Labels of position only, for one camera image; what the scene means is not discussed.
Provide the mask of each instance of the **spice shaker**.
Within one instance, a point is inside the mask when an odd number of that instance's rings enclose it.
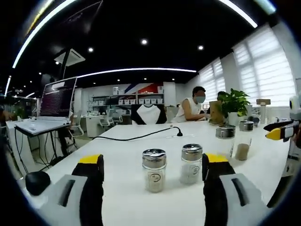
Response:
[[[216,128],[216,153],[225,156],[228,160],[232,158],[236,127],[221,125]]]
[[[165,183],[166,152],[148,149],[142,153],[145,188],[153,193],[163,190]]]
[[[241,121],[239,123],[239,130],[241,133],[238,137],[238,146],[235,154],[237,160],[246,160],[248,152],[252,142],[252,131],[253,131],[253,122],[252,121]]]
[[[203,148],[201,145],[188,144],[182,148],[182,169],[180,182],[194,184],[198,181]]]

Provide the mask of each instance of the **window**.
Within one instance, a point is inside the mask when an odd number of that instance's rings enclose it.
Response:
[[[249,101],[271,99],[271,106],[289,106],[296,95],[295,83],[285,53],[273,31],[264,26],[234,48],[242,90]]]
[[[226,91],[220,59],[213,61],[210,65],[202,69],[199,75],[200,84],[206,89],[206,100],[203,108],[207,109],[209,108],[209,102],[216,100],[219,91]]]

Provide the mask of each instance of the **face mask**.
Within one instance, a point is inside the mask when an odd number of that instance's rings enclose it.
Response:
[[[196,101],[199,103],[199,104],[202,104],[204,101],[205,101],[206,97],[196,97]]]

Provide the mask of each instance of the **black mouse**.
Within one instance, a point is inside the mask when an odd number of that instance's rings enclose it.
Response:
[[[50,176],[43,172],[32,172],[25,176],[25,185],[32,195],[40,195],[50,184]]]

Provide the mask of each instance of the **brown powder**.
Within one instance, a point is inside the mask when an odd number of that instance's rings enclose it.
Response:
[[[248,156],[248,152],[249,152],[250,146],[247,144],[239,144],[237,146],[237,152],[235,154],[235,158],[237,160],[246,160],[247,156]]]

